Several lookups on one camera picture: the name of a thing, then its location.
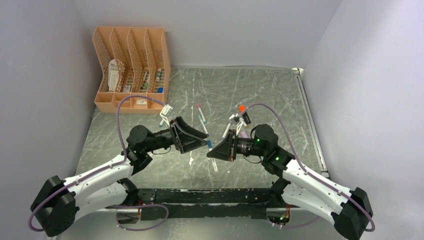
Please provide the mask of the white pen orange tip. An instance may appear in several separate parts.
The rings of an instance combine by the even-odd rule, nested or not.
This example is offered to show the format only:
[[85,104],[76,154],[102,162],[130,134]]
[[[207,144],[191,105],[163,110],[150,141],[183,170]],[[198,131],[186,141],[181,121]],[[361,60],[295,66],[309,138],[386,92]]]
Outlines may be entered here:
[[212,161],[212,167],[213,167],[214,172],[218,172],[219,169],[218,169],[218,165],[217,165],[216,160],[213,157],[208,157],[208,158]]

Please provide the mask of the white pen grey cap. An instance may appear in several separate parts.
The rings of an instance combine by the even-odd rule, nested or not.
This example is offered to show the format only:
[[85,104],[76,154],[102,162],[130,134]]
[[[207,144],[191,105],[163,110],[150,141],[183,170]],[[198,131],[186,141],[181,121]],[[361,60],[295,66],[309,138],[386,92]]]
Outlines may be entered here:
[[231,125],[232,125],[232,122],[229,121],[228,124],[226,125],[226,128],[225,128],[223,134],[222,134],[222,137],[221,137],[222,139],[224,139],[227,136],[228,131],[230,130]]

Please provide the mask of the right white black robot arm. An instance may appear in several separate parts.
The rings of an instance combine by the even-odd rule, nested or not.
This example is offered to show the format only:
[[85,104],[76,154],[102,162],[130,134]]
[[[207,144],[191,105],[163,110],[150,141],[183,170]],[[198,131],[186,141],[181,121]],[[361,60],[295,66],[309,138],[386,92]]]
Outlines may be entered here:
[[238,155],[260,157],[264,169],[278,176],[269,189],[275,207],[285,203],[300,207],[327,220],[345,239],[360,239],[373,216],[366,191],[360,187],[352,190],[317,174],[279,146],[278,140],[268,124],[255,127],[252,138],[238,137],[236,130],[230,129],[207,157],[229,162]]

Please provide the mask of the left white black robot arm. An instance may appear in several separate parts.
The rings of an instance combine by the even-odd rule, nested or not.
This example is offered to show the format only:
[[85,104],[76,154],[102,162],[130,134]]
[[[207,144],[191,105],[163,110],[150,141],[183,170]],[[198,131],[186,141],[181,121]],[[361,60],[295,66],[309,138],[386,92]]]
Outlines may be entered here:
[[167,129],[151,132],[134,126],[124,148],[106,163],[65,179],[48,178],[32,205],[28,227],[55,237],[76,220],[109,206],[132,208],[139,200],[138,188],[129,180],[153,160],[150,152],[175,147],[184,154],[207,144],[208,135],[188,125],[182,117],[171,120]]

